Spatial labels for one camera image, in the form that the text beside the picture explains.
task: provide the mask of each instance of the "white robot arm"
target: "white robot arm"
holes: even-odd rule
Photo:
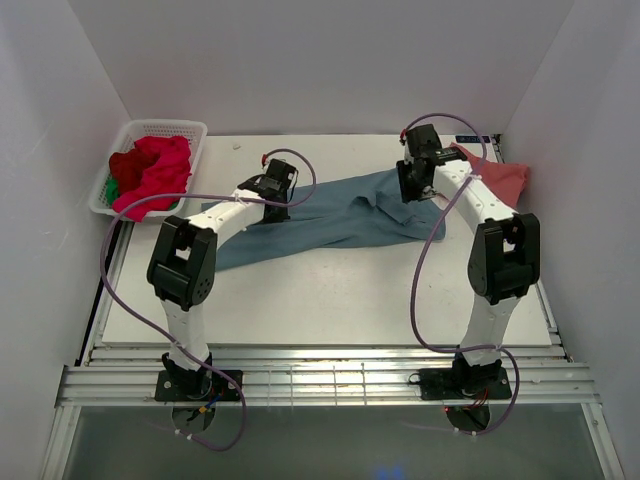
[[[396,168],[404,202],[430,198],[435,192],[452,199],[472,177],[455,204],[475,233],[467,272],[474,302],[459,347],[502,345],[513,310],[540,276],[538,219],[502,203],[480,177],[473,176],[461,150],[442,148],[433,125],[406,132],[405,158]],[[506,378],[500,370],[495,348],[464,351],[456,355],[450,377],[458,390],[473,392]]]
[[[265,173],[239,185],[233,196],[287,203],[287,191],[296,174],[292,165],[272,159]],[[250,225],[286,218],[285,207],[238,200],[223,201],[197,215],[172,216],[163,222],[147,280],[162,302],[169,332],[198,360],[212,364],[205,342],[202,304],[213,287],[218,248]],[[209,372],[175,345],[162,356],[162,363],[172,388],[175,386],[181,396],[196,399],[209,391]]]

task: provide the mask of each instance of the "red cloth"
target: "red cloth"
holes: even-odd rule
[[[189,164],[191,149],[186,138],[144,137],[136,142],[136,148],[146,155],[158,155],[158,160],[143,172],[138,188],[125,193],[113,202],[113,209],[116,212],[121,212],[141,198],[159,193],[186,191],[187,179],[191,175]],[[129,210],[126,216],[141,222],[147,212],[167,210],[176,200],[174,197],[151,200]]]
[[[476,157],[464,147],[458,147],[467,156],[467,160],[475,167],[481,158]],[[480,171],[482,181],[493,194],[511,208],[516,208],[520,194],[527,186],[529,167],[518,163],[486,162]]]
[[[142,172],[156,163],[158,156],[145,155],[142,151],[134,148],[127,153],[114,153],[109,158],[109,170],[111,175],[118,182],[120,195],[140,186]]]

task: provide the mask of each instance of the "white wall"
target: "white wall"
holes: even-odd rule
[[[592,367],[627,478],[640,478],[640,5],[580,0],[504,135],[533,175],[542,277]]]
[[[70,3],[136,118],[396,133],[444,110],[499,133],[573,0]]]
[[[0,2],[0,477],[39,474],[105,229],[90,182],[128,115],[65,0]]]

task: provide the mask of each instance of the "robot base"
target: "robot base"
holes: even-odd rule
[[[242,388],[242,370],[223,370],[228,376],[233,378],[236,383]],[[238,402],[240,401],[240,394],[237,390],[229,385],[229,382],[224,380],[218,375],[212,374],[211,376],[211,392],[215,397],[220,395],[219,402]],[[169,373],[166,370],[161,371],[158,374],[158,381],[156,383],[156,393],[154,400],[156,402],[172,403],[172,402],[194,402],[194,403],[206,403],[209,400],[210,395],[207,394],[203,398],[194,399],[191,398],[171,382]]]
[[[422,368],[418,370],[419,381],[409,383],[420,386],[422,400],[461,400],[473,399],[480,392],[465,392],[464,386],[457,382],[451,368]],[[487,400],[508,400],[511,387],[504,368],[498,372],[498,381],[487,384]]]

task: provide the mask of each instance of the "white table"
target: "white table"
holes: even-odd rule
[[[442,136],[444,145],[452,136]],[[402,158],[396,135],[208,137],[192,192],[228,194],[255,175],[263,153],[289,147],[313,163],[320,182],[388,170]],[[479,145],[465,144],[474,153]],[[496,161],[492,148],[490,160]],[[310,183],[304,165],[299,185]],[[182,213],[200,210],[188,203]],[[418,294],[419,326],[435,344],[462,339],[473,301],[466,263],[473,235],[453,211],[447,234],[427,256]],[[157,224],[135,226],[117,282],[132,307],[166,328],[146,281]],[[382,248],[317,249],[216,274],[205,302],[206,339],[218,345],[414,346],[409,287],[422,242]],[[163,337],[112,305],[102,335],[107,345],[166,343]],[[550,345],[535,288],[513,314],[505,345]]]

